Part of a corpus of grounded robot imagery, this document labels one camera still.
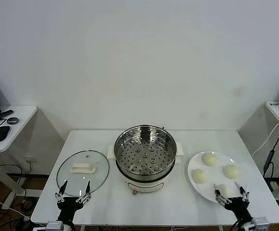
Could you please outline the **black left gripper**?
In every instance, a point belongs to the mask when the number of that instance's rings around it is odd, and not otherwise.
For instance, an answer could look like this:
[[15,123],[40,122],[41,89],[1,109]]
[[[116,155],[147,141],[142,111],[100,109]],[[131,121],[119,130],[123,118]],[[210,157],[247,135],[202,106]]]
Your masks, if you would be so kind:
[[58,221],[63,223],[72,223],[75,213],[81,210],[85,204],[91,199],[91,187],[90,181],[88,181],[85,193],[80,197],[63,197],[65,189],[67,186],[67,180],[59,188],[59,191],[55,193],[55,198],[57,200],[57,207],[60,209]]

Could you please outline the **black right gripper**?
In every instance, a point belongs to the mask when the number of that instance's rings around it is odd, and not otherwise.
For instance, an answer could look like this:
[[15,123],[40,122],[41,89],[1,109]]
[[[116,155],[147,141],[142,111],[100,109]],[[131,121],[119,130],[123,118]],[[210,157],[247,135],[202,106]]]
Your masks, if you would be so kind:
[[250,222],[252,217],[248,211],[249,192],[246,192],[242,185],[235,182],[242,197],[229,197],[229,189],[226,185],[214,185],[215,199],[218,204],[225,207],[226,210],[232,211],[238,221],[244,223]]

